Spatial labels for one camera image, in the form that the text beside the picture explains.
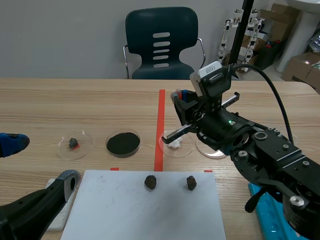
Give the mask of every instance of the red tape line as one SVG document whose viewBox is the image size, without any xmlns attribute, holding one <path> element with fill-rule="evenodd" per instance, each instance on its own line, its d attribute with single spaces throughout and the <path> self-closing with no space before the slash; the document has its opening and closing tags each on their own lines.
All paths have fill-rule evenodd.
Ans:
<svg viewBox="0 0 320 240">
<path fill-rule="evenodd" d="M 154 155 L 154 171 L 162 172 L 164 170 L 164 153 L 161 148 L 164 148 L 164 143 L 159 141 L 161 134 L 165 131 L 165 105 L 166 105 L 166 90 L 159 90 L 158 102 L 158 119 L 156 123 L 156 139 L 155 139 L 155 155 Z"/>
</svg>

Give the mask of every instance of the small rock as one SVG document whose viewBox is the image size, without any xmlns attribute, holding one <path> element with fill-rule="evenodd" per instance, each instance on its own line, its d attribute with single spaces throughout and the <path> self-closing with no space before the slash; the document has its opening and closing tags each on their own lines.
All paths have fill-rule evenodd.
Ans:
<svg viewBox="0 0 320 240">
<path fill-rule="evenodd" d="M 192 191 L 193 189 L 196 188 L 197 182 L 194 176 L 189 176 L 186 178 L 186 184 L 188 185 L 188 189 Z"/>
<path fill-rule="evenodd" d="M 76 146 L 78 146 L 77 139 L 70 138 L 70 140 L 69 140 L 69 148 L 74 149 Z"/>
<path fill-rule="evenodd" d="M 145 178 L 144 184 L 146 185 L 147 188 L 153 190 L 156 188 L 157 179 L 154 175 L 149 175 Z"/>
</svg>

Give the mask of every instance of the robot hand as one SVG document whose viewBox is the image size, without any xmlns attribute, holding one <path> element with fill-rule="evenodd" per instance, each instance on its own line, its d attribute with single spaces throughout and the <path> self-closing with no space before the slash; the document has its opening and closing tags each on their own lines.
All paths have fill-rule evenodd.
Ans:
<svg viewBox="0 0 320 240">
<path fill-rule="evenodd" d="M 29 143 L 26 135 L 0 133 L 0 157 L 19 153 Z M 41 239 L 76 190 L 80 178 L 76 170 L 64 171 L 48 188 L 0 206 L 0 240 Z"/>
<path fill-rule="evenodd" d="M 172 93 L 182 127 L 162 140 L 169 144 L 191 132 L 212 149 L 230 155 L 240 174 L 261 186 L 246 203 L 247 212 L 253 212 L 259 198 L 268 192 L 283 204 L 284 217 L 297 233 L 320 240 L 320 165 L 306 157 L 277 129 L 227 111 L 229 105 L 239 100 L 239 93 L 222 102 L 222 94 L 231 87 L 234 69 L 242 67 L 254 68 L 250 65 L 222 67 L 214 62 L 191 78 L 195 92 Z"/>
</svg>

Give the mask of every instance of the black cable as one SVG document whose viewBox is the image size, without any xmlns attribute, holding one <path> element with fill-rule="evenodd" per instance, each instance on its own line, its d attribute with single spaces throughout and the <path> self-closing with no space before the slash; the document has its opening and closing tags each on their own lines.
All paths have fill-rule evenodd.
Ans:
<svg viewBox="0 0 320 240">
<path fill-rule="evenodd" d="M 285 128 L 286 128 L 286 131 L 288 133 L 288 138 L 289 138 L 289 141 L 292 143 L 292 145 L 294 145 L 294 138 L 292 136 L 292 132 L 291 132 L 291 128 L 290 128 L 290 124 L 289 124 L 289 120 L 288 120 L 288 116 L 287 116 L 287 113 L 286 113 L 286 110 L 285 110 L 285 107 L 284 107 L 284 104 L 282 103 L 281 101 L 281 98 L 279 96 L 279 93 L 277 92 L 277 89 L 275 88 L 275 85 L 272 83 L 272 81 L 270 80 L 270 78 L 258 67 L 254 66 L 254 65 L 250 65 L 250 64 L 239 64 L 239 65 L 235 65 L 233 67 L 233 70 L 236 70 L 236 69 L 241 69 L 241 68 L 248 68 L 248 69 L 252 69 L 252 70 L 255 70 L 257 73 L 259 73 L 265 80 L 266 82 L 269 84 L 278 104 L 279 104 L 279 107 L 281 109 L 281 113 L 283 115 L 283 119 L 284 119 L 284 123 L 285 123 Z"/>
</svg>

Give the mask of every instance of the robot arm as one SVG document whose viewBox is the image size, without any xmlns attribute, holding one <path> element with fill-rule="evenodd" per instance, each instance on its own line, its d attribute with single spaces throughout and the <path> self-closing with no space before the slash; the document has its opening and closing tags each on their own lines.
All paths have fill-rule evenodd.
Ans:
<svg viewBox="0 0 320 240">
<path fill-rule="evenodd" d="M 168 144 L 188 132 L 196 133 L 204 144 L 230 155 L 241 175 L 262 187 L 245 205 L 247 212 L 251 213 L 259 198 L 268 192 L 283 204 L 284 217 L 297 233 L 320 240 L 320 165 L 277 129 L 227 110 L 240 97 L 236 92 L 222 102 L 235 68 L 214 62 L 192 78 L 196 93 L 189 91 L 187 101 L 173 93 L 171 98 L 182 127 L 162 140 Z"/>
</svg>

